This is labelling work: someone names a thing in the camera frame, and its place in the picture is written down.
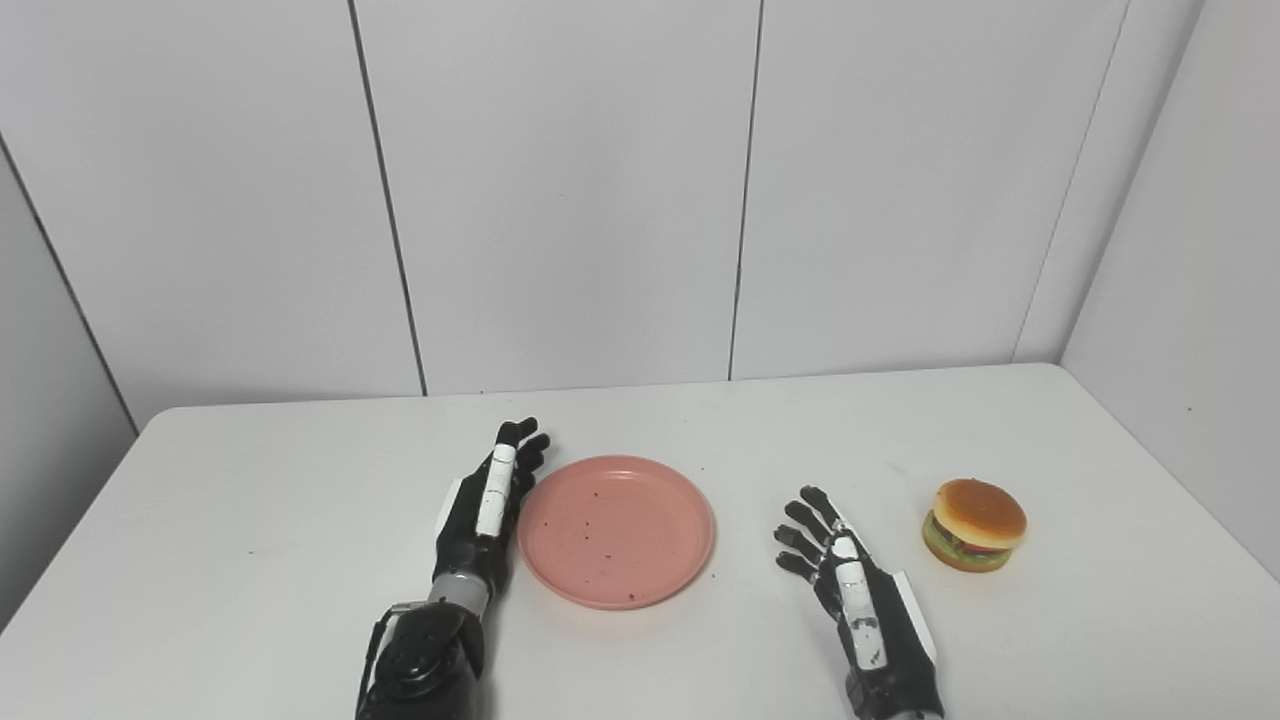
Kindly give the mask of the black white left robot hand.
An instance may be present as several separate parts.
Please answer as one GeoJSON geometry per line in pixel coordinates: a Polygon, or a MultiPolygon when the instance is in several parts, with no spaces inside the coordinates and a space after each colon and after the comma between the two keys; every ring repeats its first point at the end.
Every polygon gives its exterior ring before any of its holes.
{"type": "Polygon", "coordinates": [[[506,591],[518,515],[549,447],[534,416],[500,425],[490,454],[454,493],[436,536],[433,580],[463,574],[483,582],[492,598],[506,591]]]}

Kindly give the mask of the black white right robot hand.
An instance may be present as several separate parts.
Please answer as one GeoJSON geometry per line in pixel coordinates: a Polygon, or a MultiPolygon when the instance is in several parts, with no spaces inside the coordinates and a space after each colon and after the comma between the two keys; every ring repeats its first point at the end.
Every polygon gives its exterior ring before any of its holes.
{"type": "Polygon", "coordinates": [[[906,577],[879,568],[823,489],[804,486],[783,512],[774,561],[805,580],[833,620],[854,716],[945,717],[936,650],[906,577]]]}

